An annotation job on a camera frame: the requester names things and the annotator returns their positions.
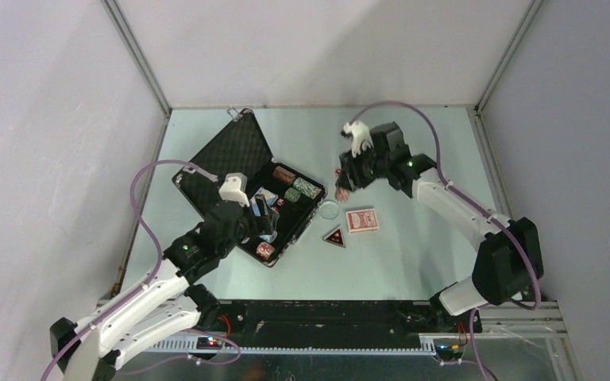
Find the green white chip stack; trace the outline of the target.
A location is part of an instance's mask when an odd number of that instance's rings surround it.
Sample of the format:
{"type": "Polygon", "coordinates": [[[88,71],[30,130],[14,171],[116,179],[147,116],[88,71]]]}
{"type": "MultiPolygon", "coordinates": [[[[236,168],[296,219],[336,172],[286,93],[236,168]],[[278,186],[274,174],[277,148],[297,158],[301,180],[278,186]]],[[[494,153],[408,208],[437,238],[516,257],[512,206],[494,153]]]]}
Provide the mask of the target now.
{"type": "Polygon", "coordinates": [[[292,187],[311,199],[317,198],[322,191],[316,185],[314,185],[300,177],[298,177],[294,180],[292,187]]]}

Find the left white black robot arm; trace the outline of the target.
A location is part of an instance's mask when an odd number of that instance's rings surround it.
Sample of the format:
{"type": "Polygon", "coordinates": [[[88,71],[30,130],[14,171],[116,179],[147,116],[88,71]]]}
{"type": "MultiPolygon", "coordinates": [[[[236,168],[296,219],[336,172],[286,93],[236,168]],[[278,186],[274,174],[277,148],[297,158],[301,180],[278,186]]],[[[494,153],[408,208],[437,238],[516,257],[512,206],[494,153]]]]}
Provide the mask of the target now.
{"type": "Polygon", "coordinates": [[[158,244],[156,265],[130,288],[78,321],[56,321],[50,328],[52,361],[41,378],[53,368],[67,374],[80,350],[89,348],[93,363],[84,378],[110,380],[138,353],[174,333],[213,329],[220,303],[199,280],[238,245],[274,234],[278,220],[262,195],[255,202],[223,199],[168,248],[158,244]]]}

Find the red playing card deck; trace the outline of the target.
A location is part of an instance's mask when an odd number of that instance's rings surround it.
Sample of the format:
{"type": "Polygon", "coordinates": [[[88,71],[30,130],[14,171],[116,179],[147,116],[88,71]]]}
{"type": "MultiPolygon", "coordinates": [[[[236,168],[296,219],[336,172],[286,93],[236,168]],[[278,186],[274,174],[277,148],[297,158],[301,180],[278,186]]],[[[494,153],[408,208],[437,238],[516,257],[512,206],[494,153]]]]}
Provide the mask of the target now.
{"type": "Polygon", "coordinates": [[[373,232],[379,229],[376,211],[373,208],[346,211],[349,233],[373,232]]]}

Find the black aluminium poker case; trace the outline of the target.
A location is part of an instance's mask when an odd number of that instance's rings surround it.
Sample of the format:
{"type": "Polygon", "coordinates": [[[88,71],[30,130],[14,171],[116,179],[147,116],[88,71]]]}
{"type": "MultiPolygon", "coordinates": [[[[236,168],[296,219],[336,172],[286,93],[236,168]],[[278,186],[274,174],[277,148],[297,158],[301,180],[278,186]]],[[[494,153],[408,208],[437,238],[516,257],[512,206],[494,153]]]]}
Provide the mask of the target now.
{"type": "Polygon", "coordinates": [[[165,258],[186,274],[201,275],[217,267],[220,260],[226,258],[234,248],[250,254],[264,266],[272,267],[309,226],[326,197],[326,188],[319,181],[281,163],[274,157],[258,120],[250,109],[243,109],[195,154],[191,161],[211,174],[218,175],[219,179],[217,182],[212,182],[188,167],[181,168],[172,177],[172,182],[178,191],[203,217],[203,221],[193,230],[177,238],[164,251],[165,258]],[[303,178],[316,185],[322,190],[321,193],[315,199],[301,193],[302,196],[297,203],[287,201],[284,192],[292,185],[288,186],[273,177],[272,172],[277,166],[285,167],[296,174],[297,178],[303,178]],[[213,248],[199,231],[205,216],[212,208],[220,202],[229,202],[221,200],[218,189],[227,174],[236,172],[242,173],[247,178],[245,193],[249,199],[260,187],[264,187],[277,194],[279,198],[284,198],[285,203],[279,211],[273,210],[276,215],[276,232],[273,236],[258,233],[257,237],[237,244],[233,248],[213,248]],[[263,260],[256,254],[256,248],[262,241],[268,242],[275,248],[275,252],[268,260],[263,260]]]}

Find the red white chip stack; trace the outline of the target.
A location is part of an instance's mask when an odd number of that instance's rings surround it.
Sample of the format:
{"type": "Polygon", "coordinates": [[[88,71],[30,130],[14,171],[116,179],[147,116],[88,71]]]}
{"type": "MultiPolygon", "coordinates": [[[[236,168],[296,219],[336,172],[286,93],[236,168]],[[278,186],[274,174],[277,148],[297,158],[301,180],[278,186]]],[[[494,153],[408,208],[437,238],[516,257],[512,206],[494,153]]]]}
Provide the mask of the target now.
{"type": "Polygon", "coordinates": [[[339,202],[347,202],[350,197],[350,191],[345,188],[337,188],[335,192],[335,198],[339,202]]]}

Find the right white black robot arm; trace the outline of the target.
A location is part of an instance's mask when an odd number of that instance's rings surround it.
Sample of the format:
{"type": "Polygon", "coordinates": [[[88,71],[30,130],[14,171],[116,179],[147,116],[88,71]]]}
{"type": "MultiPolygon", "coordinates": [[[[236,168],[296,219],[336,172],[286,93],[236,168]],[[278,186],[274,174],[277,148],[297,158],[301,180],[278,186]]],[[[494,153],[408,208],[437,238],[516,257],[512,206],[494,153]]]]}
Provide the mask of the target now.
{"type": "Polygon", "coordinates": [[[497,214],[457,189],[435,160],[411,153],[395,122],[372,129],[360,121],[348,122],[341,135],[351,140],[351,148],[339,156],[337,187],[354,192],[386,179],[449,222],[477,252],[472,274],[432,298],[430,321],[437,330],[449,332],[461,323],[463,313],[486,304],[499,306],[528,287],[540,292],[542,254],[531,220],[497,214]]]}

